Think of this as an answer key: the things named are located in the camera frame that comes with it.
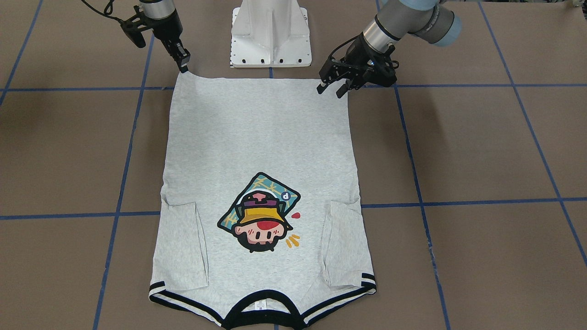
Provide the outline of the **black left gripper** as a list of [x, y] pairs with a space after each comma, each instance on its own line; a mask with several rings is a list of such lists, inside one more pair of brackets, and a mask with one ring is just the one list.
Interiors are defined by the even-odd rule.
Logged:
[[399, 62], [391, 59], [395, 46], [388, 44], [384, 48], [382, 53], [374, 50], [363, 34], [340, 44], [331, 51], [328, 64], [319, 71], [317, 93], [323, 94], [328, 86], [340, 80], [345, 82], [336, 91], [338, 99], [368, 83], [386, 88], [395, 84], [398, 80], [395, 70], [399, 68]]

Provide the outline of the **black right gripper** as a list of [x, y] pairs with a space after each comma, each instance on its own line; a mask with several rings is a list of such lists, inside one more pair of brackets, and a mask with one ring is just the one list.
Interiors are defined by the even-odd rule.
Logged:
[[179, 71], [181, 73], [187, 72], [191, 54], [184, 48], [180, 40], [183, 27], [178, 13], [172, 13], [162, 19], [150, 19], [150, 24], [155, 37], [161, 41], [167, 52], [172, 54]]

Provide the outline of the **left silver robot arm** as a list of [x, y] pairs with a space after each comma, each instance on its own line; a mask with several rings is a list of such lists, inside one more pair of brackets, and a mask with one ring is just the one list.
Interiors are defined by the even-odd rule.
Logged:
[[359, 35], [344, 42], [344, 56], [332, 52], [319, 71], [317, 92], [344, 81], [338, 98], [365, 84], [388, 88], [396, 83], [399, 63], [392, 60], [396, 44], [405, 35], [417, 36], [438, 47], [452, 44], [463, 29], [461, 19], [442, 0], [388, 0]]

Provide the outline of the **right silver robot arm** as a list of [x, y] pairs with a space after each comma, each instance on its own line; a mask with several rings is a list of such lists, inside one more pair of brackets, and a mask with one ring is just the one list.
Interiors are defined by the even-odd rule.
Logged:
[[181, 73], [188, 71], [190, 52], [183, 46], [183, 26], [172, 0], [141, 0], [146, 27], [163, 44]]

